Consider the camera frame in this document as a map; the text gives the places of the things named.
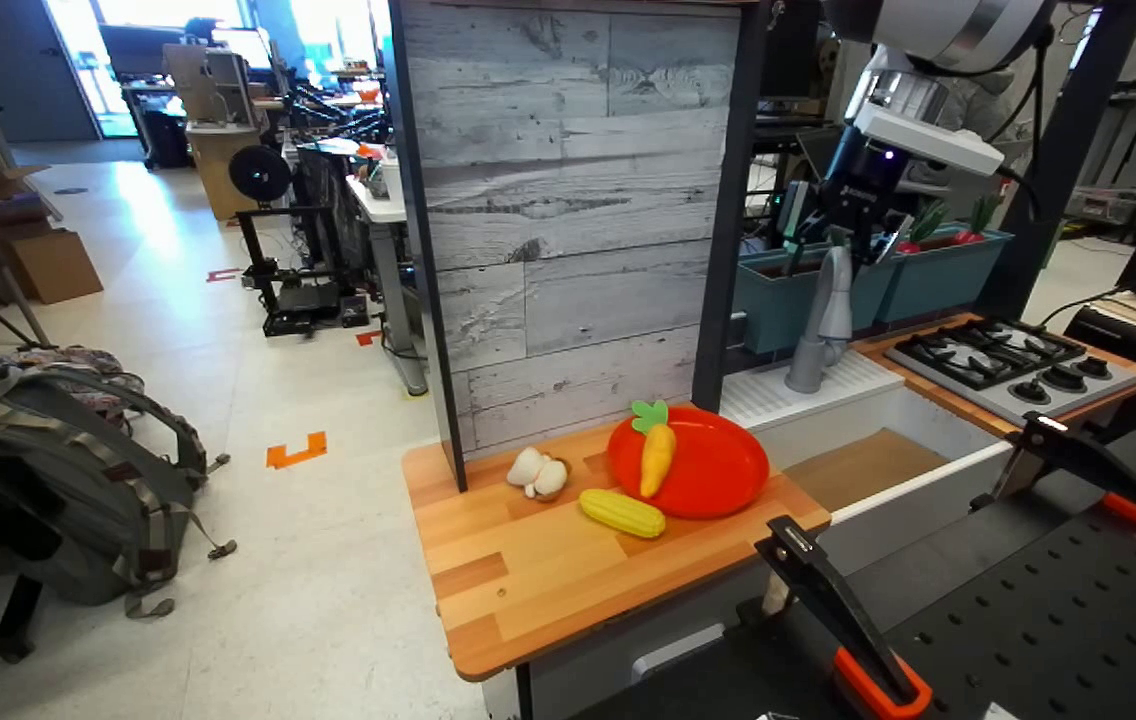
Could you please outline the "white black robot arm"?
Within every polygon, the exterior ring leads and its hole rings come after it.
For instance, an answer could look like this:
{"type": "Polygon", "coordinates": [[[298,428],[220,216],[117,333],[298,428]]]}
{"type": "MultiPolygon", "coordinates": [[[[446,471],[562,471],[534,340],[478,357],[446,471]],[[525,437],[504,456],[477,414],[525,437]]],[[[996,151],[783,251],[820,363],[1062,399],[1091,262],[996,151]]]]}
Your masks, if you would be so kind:
{"type": "Polygon", "coordinates": [[[924,116],[940,77],[989,77],[1006,67],[1044,26],[1057,0],[825,0],[841,39],[872,55],[844,106],[862,139],[990,175],[1004,151],[970,128],[940,128],[924,116]]]}

